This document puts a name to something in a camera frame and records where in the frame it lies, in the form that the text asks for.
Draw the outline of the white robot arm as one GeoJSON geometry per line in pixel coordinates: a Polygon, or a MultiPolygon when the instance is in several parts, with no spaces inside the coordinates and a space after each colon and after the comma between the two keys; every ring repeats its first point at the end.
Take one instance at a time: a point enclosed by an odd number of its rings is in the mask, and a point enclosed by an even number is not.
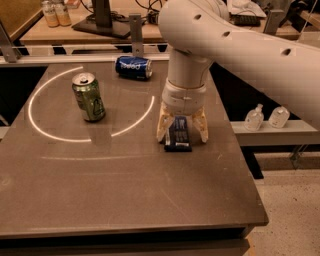
{"type": "Polygon", "coordinates": [[[221,0],[168,0],[158,27],[171,46],[157,139],[176,115],[190,116],[203,141],[206,75],[216,62],[320,128],[320,49],[234,26],[221,0]]]}

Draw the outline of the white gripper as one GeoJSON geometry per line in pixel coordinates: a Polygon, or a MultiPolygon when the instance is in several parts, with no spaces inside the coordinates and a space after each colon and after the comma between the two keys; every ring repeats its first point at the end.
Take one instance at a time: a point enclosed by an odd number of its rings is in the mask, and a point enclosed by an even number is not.
{"type": "Polygon", "coordinates": [[[174,115],[192,115],[193,126],[200,133],[202,142],[208,141],[207,119],[204,108],[202,108],[205,102],[205,93],[205,85],[199,88],[182,88],[166,80],[157,124],[156,138],[158,142],[162,141],[172,125],[174,115]]]}

